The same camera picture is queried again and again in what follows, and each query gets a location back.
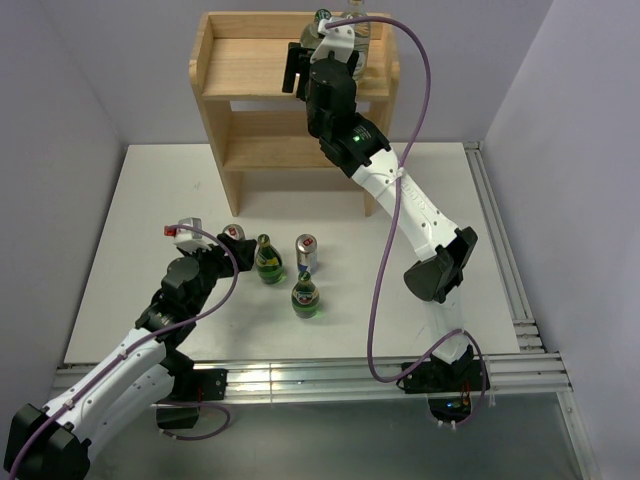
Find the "clear glass bottle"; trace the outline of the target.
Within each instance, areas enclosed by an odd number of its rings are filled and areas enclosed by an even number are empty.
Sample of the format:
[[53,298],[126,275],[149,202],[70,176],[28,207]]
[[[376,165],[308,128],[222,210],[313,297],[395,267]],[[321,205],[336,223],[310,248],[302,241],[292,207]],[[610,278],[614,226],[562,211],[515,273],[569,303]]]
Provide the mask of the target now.
[[315,12],[313,20],[303,29],[299,43],[303,48],[315,50],[321,43],[322,37],[318,33],[318,26],[321,20],[330,20],[332,13],[327,9],[319,9]]
[[[349,0],[347,7],[341,14],[341,17],[344,19],[357,19],[366,16],[367,13],[362,0]],[[363,77],[367,66],[371,40],[371,23],[361,22],[352,24],[351,27],[354,29],[355,34],[354,49],[358,53],[353,78],[359,81]]]

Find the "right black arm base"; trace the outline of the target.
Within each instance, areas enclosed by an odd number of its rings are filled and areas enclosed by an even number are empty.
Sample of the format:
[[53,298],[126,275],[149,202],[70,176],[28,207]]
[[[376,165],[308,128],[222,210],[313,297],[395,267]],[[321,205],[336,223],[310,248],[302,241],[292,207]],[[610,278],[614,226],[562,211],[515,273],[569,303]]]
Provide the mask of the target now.
[[467,420],[473,412],[471,394],[486,394],[491,386],[484,362],[474,356],[468,345],[462,357],[452,364],[431,355],[412,373],[396,382],[405,394],[444,394],[429,399],[431,414],[437,421],[458,424]]

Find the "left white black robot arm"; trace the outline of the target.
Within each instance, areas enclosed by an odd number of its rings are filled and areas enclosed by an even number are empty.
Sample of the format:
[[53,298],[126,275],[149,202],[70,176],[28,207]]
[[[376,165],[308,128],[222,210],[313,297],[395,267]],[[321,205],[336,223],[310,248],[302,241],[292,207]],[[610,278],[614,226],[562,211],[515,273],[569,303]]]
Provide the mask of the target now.
[[188,224],[170,225],[165,233],[180,256],[126,337],[64,393],[14,415],[4,459],[10,478],[82,479],[144,410],[193,391],[193,363],[178,347],[209,315],[205,304],[217,281],[252,269],[257,242]]

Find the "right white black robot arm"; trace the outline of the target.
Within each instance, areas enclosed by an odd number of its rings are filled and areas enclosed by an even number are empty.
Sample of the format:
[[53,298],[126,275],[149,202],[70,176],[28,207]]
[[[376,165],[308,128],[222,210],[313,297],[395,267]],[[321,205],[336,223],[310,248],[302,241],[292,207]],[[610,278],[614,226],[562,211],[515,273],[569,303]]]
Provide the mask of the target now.
[[403,169],[388,139],[356,110],[355,56],[340,61],[334,52],[315,60],[308,48],[289,43],[282,90],[306,104],[307,129],[325,157],[368,192],[391,216],[417,261],[403,276],[409,291],[434,308],[437,346],[429,353],[435,383],[452,390],[473,360],[463,332],[459,287],[477,244],[470,228],[449,220]]

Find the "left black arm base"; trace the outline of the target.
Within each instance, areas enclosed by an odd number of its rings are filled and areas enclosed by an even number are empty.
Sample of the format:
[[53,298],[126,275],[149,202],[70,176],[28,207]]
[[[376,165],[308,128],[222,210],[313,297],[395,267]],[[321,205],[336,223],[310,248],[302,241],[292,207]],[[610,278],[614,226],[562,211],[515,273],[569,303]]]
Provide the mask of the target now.
[[[201,403],[224,399],[228,371],[223,368],[194,369],[176,377],[169,402]],[[199,420],[203,408],[199,406],[158,406],[156,424],[164,430],[192,429]]]

